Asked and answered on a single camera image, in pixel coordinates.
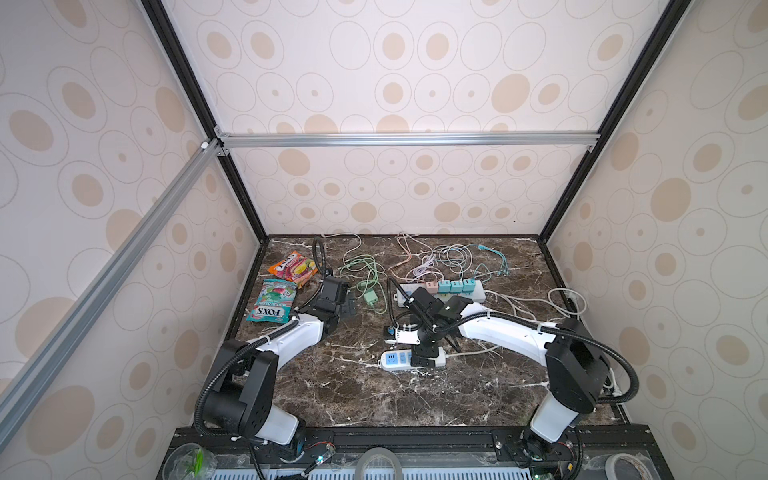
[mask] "snack package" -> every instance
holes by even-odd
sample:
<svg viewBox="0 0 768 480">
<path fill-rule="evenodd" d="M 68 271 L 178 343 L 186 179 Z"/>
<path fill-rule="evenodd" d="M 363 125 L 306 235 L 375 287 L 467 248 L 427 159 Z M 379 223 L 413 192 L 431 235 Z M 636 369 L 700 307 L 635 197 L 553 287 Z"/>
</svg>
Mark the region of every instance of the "snack package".
<svg viewBox="0 0 768 480">
<path fill-rule="evenodd" d="M 301 288 L 312 275 L 317 273 L 317 265 L 314 260 L 293 251 L 285 260 L 272 265 L 268 271 L 277 278 L 294 282 Z"/>
<path fill-rule="evenodd" d="M 252 322 L 287 323 L 290 306 L 296 297 L 296 284 L 287 280 L 268 278 L 261 286 L 256 308 L 248 320 Z"/>
</svg>

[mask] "gray tape roll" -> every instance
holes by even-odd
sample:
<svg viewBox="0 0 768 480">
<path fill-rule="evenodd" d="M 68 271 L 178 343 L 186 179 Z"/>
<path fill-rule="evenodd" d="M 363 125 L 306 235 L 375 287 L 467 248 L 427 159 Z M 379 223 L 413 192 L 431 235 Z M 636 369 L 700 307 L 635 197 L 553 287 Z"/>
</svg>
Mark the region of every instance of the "gray tape roll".
<svg viewBox="0 0 768 480">
<path fill-rule="evenodd" d="M 370 462 L 377 458 L 386 458 L 392 467 L 395 469 L 395 480 L 403 480 L 402 477 L 402 465 L 400 461 L 395 457 L 395 454 L 382 447 L 375 447 L 362 454 L 360 460 L 357 461 L 357 467 L 355 468 L 355 480 L 362 480 L 366 471 L 366 467 Z"/>
</svg>

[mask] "silver horizontal bar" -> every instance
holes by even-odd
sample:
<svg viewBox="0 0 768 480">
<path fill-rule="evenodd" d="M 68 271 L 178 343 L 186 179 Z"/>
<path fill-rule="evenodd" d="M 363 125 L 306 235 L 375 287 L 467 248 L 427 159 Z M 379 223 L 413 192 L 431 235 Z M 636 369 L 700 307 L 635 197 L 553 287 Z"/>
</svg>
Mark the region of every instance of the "silver horizontal bar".
<svg viewBox="0 0 768 480">
<path fill-rule="evenodd" d="M 596 131 L 481 131 L 401 134 L 225 134 L 225 148 L 434 145 L 594 145 Z"/>
<path fill-rule="evenodd" d="M 96 323 L 125 279 L 176 212 L 210 159 L 215 158 L 219 151 L 217 141 L 209 140 L 206 148 L 198 150 L 187 162 L 122 247 L 118 248 L 91 285 L 80 295 L 47 342 L 26 363 L 4 392 L 0 402 L 0 452 L 11 441 L 27 415 L 45 394 L 45 390 L 78 348 L 80 341 Z"/>
</svg>

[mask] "power strip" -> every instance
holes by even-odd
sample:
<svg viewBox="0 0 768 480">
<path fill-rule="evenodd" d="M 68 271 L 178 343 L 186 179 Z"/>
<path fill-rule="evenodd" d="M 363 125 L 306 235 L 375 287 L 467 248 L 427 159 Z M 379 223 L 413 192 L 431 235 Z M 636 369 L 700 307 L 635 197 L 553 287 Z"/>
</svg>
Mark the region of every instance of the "power strip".
<svg viewBox="0 0 768 480">
<path fill-rule="evenodd" d="M 406 293 L 409 295 L 413 294 L 413 292 L 416 291 L 417 288 L 420 286 L 424 286 L 424 283 L 401 283 L 400 286 L 403 290 L 405 290 Z M 469 299 L 472 299 L 473 302 L 477 303 L 484 303 L 485 302 L 485 290 L 482 287 L 482 281 L 481 280 L 475 280 L 475 289 L 469 293 L 433 293 L 432 296 L 435 298 L 439 298 L 443 302 L 447 302 L 449 298 L 451 298 L 454 295 L 459 296 L 465 296 Z M 397 306 L 403 306 L 406 304 L 406 299 L 402 296 L 402 294 L 398 291 L 395 292 L 395 298 L 394 300 L 397 302 Z"/>
<path fill-rule="evenodd" d="M 445 366 L 445 350 L 438 347 L 439 354 L 435 359 L 435 367 Z M 389 350 L 382 353 L 379 366 L 387 372 L 402 372 L 404 370 L 417 370 L 423 367 L 411 366 L 410 350 Z"/>
</svg>

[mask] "teal candy bag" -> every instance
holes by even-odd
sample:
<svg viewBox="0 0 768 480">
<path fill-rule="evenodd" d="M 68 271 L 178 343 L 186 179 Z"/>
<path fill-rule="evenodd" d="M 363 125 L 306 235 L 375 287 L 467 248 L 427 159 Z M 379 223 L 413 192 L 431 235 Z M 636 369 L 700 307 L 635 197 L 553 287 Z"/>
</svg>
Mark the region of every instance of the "teal candy bag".
<svg viewBox="0 0 768 480">
<path fill-rule="evenodd" d="M 287 323 L 290 307 L 296 298 L 296 284 L 288 280 L 268 278 L 261 286 L 256 305 L 248 320 L 252 322 Z"/>
</svg>

